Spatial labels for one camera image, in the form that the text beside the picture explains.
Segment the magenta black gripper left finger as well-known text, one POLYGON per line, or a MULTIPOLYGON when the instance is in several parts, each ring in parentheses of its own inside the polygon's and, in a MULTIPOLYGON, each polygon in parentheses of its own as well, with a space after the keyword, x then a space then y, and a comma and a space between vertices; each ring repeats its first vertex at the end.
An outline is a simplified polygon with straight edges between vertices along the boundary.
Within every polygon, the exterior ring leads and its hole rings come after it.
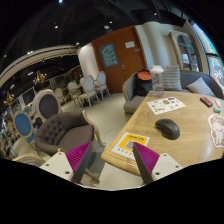
POLYGON ((92 142, 89 141, 66 153, 67 160, 73 170, 73 181, 80 183, 92 153, 92 142))

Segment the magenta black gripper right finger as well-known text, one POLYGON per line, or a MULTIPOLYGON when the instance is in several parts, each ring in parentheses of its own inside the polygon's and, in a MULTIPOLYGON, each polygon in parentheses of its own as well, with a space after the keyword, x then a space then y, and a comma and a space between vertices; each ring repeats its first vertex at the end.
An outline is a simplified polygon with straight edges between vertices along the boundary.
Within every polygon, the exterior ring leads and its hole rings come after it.
POLYGON ((145 184, 151 183, 153 181, 152 171, 160 155, 137 142, 133 143, 133 154, 143 182, 145 184))

